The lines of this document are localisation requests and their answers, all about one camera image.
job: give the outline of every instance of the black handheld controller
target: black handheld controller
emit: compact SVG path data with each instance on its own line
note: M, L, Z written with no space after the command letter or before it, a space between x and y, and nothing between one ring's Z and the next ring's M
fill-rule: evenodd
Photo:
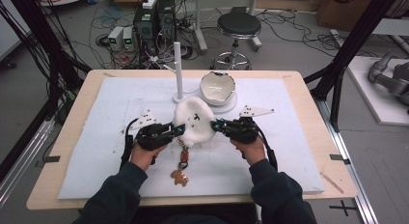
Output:
M238 120L227 121L225 119L220 119L216 121L211 121L210 126L213 130L222 132L226 137L229 137L235 141L242 144L251 144L256 141L259 136L259 127L256 122L253 121L251 117L240 117ZM278 170L277 158L274 154L274 150L270 149L267 144L265 136L261 132L265 148L267 150L268 160L270 164ZM246 158L243 152L241 152L241 157Z
M137 119L131 122L128 127L130 127L136 121ZM175 137L182 135L184 131L185 125L174 126L172 123L168 123L165 125L153 124L150 126L144 126L139 129L135 139L133 139L132 135L126 134L125 148L123 150L123 156L121 157L121 168L129 160L135 141L138 142L142 149L153 151L171 143ZM154 163L155 157L152 159L150 164Z
M185 125L174 126L172 123L165 125L153 124L150 126L144 126L135 137L135 141L141 146L142 149L153 151L164 145L172 142L172 140L180 136L185 131ZM155 163L155 158L152 159L151 164Z

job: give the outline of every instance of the small figurine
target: small figurine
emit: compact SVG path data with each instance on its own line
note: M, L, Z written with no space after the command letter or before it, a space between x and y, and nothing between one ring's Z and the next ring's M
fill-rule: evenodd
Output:
M183 187L185 187L189 182L189 179L186 177L183 171L178 169L172 172L171 178L175 179L175 185L180 183Z

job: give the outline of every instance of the white ceramic bowl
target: white ceramic bowl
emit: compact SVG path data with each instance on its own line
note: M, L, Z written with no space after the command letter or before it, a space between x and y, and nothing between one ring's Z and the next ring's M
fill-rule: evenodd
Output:
M224 72L212 71L201 81L203 100L210 105L222 106L230 102L235 90L234 79Z

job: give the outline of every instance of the wooden table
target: wooden table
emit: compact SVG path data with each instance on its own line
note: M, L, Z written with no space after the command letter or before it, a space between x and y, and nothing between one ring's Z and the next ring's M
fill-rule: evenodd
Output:
M202 78L208 70L184 70L183 77ZM357 189L342 160L332 160L337 150L310 91L297 71L230 70L233 78L283 79L293 107L324 183L325 191L304 194L304 199L353 198ZM30 210L81 209L86 199L59 200L71 153L81 135L82 128L93 107L99 88L106 77L175 77L168 70L92 70L81 88L75 104L58 136L50 155L60 155L59 162L46 163L27 201ZM186 204L217 204L252 202L250 195L200 196L177 198L142 198L141 206Z

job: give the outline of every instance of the stool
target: stool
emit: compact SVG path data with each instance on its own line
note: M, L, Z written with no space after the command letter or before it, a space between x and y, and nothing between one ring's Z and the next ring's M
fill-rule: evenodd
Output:
M225 36L234 38L234 43L232 52L220 54L210 68L212 70L251 70L249 59L237 53L238 40L255 38L261 30L259 20L247 13L223 14L217 20L217 29Z

